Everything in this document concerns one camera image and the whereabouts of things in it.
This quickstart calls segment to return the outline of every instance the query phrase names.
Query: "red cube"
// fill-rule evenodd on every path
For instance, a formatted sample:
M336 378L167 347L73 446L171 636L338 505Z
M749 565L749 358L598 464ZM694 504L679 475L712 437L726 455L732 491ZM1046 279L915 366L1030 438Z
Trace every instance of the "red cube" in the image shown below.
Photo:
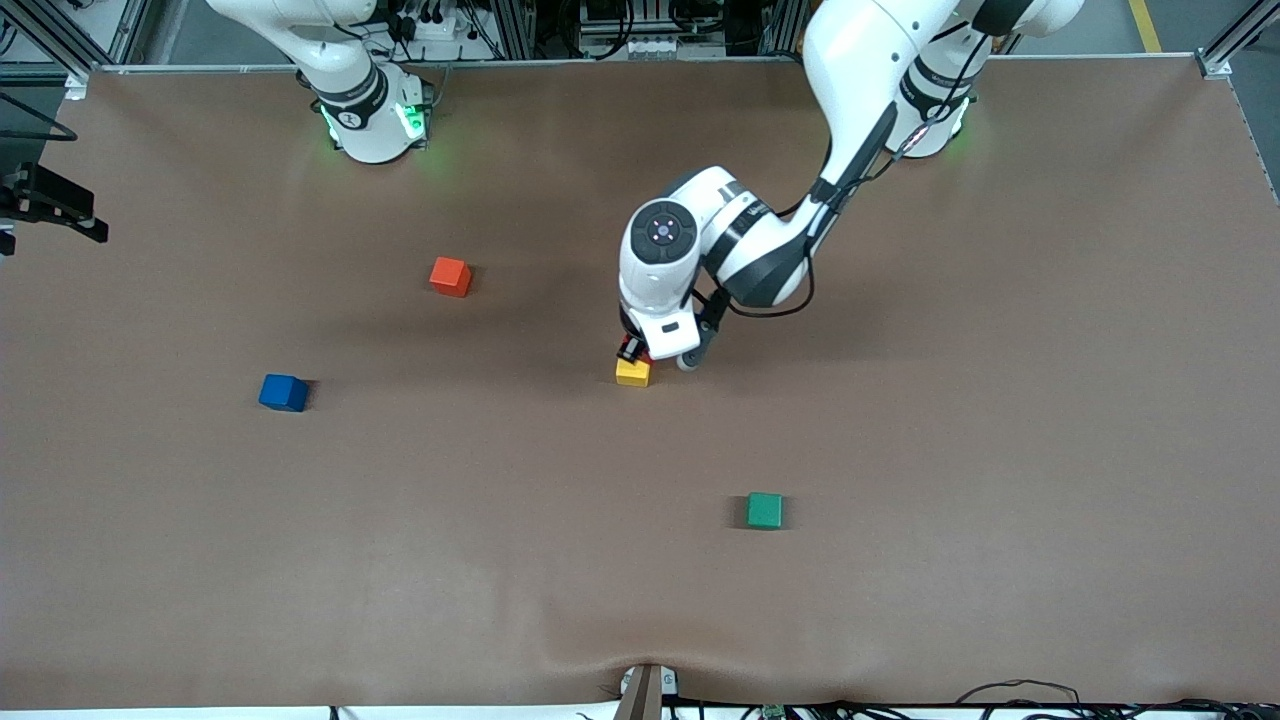
M467 288L471 287L471 268L462 260L436 258L435 266L431 268L431 287L440 295L466 297Z

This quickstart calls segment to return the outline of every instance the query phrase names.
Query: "green cube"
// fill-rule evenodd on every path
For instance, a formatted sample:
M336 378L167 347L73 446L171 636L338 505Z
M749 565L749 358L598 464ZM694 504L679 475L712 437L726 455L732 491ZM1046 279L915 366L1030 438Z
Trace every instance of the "green cube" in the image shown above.
M746 527L758 530L782 529L782 496L753 492L746 496Z

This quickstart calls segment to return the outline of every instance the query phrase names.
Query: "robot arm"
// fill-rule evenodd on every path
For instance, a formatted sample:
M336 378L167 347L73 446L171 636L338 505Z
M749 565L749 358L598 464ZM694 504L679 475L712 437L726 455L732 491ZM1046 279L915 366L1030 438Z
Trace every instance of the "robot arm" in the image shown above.
M646 345L655 360L680 356L680 365L692 369L730 299L746 307L786 301L812 273L814 254L879 150L888 146L901 156L936 145L925 152L932 154L959 128L964 94L986 59L988 36L1036 23L1056 29L1080 0L965 4L827 0L818 9L804 54L805 74L831 128L831 152L818 178L787 220L723 168L695 173L643 205L623 236L618 275L623 325L643 343L628 343L621 356L631 359ZM965 29L948 23L954 12L974 31L940 33L943 26ZM933 46L938 67L920 61ZM957 55L961 61L951 67ZM909 69L924 73L911 87ZM940 86L941 97L933 97ZM717 291L695 315L694 283L701 269Z
M219 14L289 56L320 97L335 143L361 163L385 163L425 140L422 81L378 64L353 38L333 40L334 26L374 13L374 0L207 0Z

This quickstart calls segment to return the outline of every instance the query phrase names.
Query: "gray floor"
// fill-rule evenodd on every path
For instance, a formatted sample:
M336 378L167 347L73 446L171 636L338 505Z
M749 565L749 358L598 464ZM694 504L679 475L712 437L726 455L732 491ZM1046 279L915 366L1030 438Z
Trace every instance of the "gray floor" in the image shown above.
M1280 26L1262 33L1231 60L1231 85L1248 118L1272 192L1280 182Z
M1094 0L1087 0L1085 6ZM1160 44L1169 53L1208 45L1248 0L1147 0ZM1280 177L1280 24L1231 59L1231 85L1272 186Z
M287 65L289 60L244 26L215 13L205 0L174 0L178 32L163 49L166 65Z
M1024 37L1016 55L1110 55L1142 53L1142 37L1126 0L1085 0L1080 14L1048 37Z

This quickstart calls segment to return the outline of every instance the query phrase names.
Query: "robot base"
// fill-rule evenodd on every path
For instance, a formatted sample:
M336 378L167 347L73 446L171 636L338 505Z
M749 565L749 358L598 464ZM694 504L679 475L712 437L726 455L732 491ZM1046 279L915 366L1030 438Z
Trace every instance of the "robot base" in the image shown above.
M334 145L353 160L389 163L411 147L426 147L435 88L401 68L379 65L387 74L387 100L362 129L349 129L325 114Z

